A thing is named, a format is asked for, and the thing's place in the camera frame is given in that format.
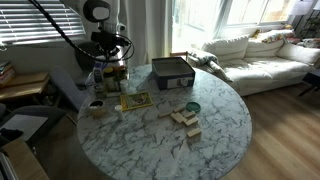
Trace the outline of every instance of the window blind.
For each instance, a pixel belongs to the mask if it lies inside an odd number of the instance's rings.
[[[85,34],[80,16],[59,0],[37,0],[65,34]],[[44,15],[28,0],[0,1],[0,41],[3,44],[32,44],[63,39]]]

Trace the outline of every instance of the hardwood floor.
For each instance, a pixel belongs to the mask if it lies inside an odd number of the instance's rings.
[[[253,123],[249,149],[222,179],[320,179],[320,91],[289,86],[244,97]],[[37,146],[51,179],[109,179],[87,159],[76,128],[62,120]]]

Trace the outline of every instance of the jenga block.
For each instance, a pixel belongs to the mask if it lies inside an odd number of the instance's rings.
[[[163,118],[163,117],[169,116],[171,113],[172,111],[164,111],[164,112],[160,112],[158,116],[159,118]]]
[[[187,113],[185,113],[183,116],[185,117],[185,118],[189,118],[189,117],[191,117],[191,116],[193,116],[193,115],[195,115],[196,113],[194,112],[194,111],[191,111],[191,112],[187,112]]]
[[[186,122],[186,121],[188,121],[188,119],[186,119],[185,117],[183,117],[182,116],[182,114],[180,114],[180,113],[176,113],[176,116],[180,119],[180,121],[182,122]]]
[[[176,120],[178,123],[181,123],[181,122],[182,122],[182,120],[181,120],[180,118],[178,118],[175,113],[170,114],[170,116],[171,116],[174,120]]]
[[[198,120],[199,120],[199,118],[194,117],[194,118],[192,118],[192,119],[190,119],[190,120],[188,120],[188,121],[186,121],[186,122],[184,122],[184,123],[185,123],[187,126],[190,126],[191,124],[198,122]]]
[[[184,109],[184,105],[179,105],[173,109],[173,112],[181,112]]]
[[[201,133],[201,129],[200,129],[200,128],[197,128],[197,129],[193,129],[193,130],[187,132],[187,135],[188,135],[189,137],[192,137],[192,136],[195,136],[195,135],[197,135],[197,134],[199,134],[199,133]]]

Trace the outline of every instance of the round table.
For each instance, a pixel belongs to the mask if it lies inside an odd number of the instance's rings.
[[[160,91],[151,65],[130,70],[129,92],[148,91],[153,106],[124,111],[118,120],[113,110],[119,97],[104,99],[108,112],[94,119],[88,97],[78,114],[78,137],[88,158],[114,179],[217,179],[243,157],[251,140],[252,125],[241,97],[225,82],[195,69],[193,87]],[[199,122],[190,127],[163,110],[197,102]],[[187,137],[199,127],[201,134]]]

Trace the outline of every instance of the black box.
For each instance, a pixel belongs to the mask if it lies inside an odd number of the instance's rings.
[[[181,57],[152,59],[152,72],[160,90],[193,86],[196,75]]]

